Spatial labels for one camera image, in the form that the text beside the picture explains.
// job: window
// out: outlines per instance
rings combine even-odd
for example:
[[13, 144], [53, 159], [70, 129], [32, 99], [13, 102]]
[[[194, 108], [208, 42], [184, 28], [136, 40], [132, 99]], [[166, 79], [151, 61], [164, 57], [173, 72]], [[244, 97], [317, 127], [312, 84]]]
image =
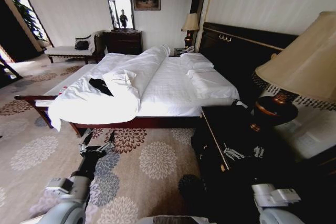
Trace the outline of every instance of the window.
[[23, 20], [33, 33], [37, 40], [43, 40], [46, 44], [50, 43], [47, 33], [45, 32], [39, 18], [37, 17], [29, 0], [12, 0], [20, 12]]
[[132, 0], [108, 0], [114, 29], [134, 29]]

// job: beige lamp shade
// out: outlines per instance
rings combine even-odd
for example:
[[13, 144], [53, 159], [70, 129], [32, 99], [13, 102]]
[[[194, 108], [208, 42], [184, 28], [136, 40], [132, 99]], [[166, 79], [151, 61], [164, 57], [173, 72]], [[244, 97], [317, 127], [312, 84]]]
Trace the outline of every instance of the beige lamp shade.
[[185, 20], [184, 25], [181, 28], [181, 31], [193, 31], [198, 30], [198, 18], [197, 13], [190, 13], [187, 15], [187, 19]]
[[295, 41], [256, 69], [281, 89], [336, 102], [336, 12], [321, 12]]

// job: table lamp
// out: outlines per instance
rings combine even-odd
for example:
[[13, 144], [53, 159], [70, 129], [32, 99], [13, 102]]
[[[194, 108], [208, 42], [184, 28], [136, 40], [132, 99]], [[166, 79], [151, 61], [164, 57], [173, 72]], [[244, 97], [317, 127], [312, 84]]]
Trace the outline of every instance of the table lamp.
[[321, 12], [295, 41], [255, 70], [259, 86], [275, 96], [260, 97], [250, 127], [260, 131], [293, 120], [304, 104], [336, 111], [336, 12]]
[[181, 28], [181, 31], [187, 31], [187, 36], [184, 38], [185, 49], [191, 46], [193, 42], [193, 33], [195, 30], [198, 30], [198, 18], [197, 13], [189, 13], [187, 19], [185, 20], [184, 25]]

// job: black backpack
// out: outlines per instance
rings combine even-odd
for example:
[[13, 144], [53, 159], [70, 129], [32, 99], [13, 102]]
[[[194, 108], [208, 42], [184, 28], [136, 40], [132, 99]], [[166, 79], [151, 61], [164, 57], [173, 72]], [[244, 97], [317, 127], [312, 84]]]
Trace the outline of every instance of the black backpack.
[[89, 49], [89, 42], [87, 40], [80, 40], [75, 44], [76, 50], [87, 50]]

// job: mirror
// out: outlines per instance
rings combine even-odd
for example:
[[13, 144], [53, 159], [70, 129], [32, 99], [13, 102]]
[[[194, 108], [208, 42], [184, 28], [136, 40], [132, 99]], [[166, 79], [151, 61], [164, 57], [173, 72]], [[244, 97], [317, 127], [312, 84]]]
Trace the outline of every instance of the mirror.
[[114, 29], [134, 29], [132, 0], [108, 0]]

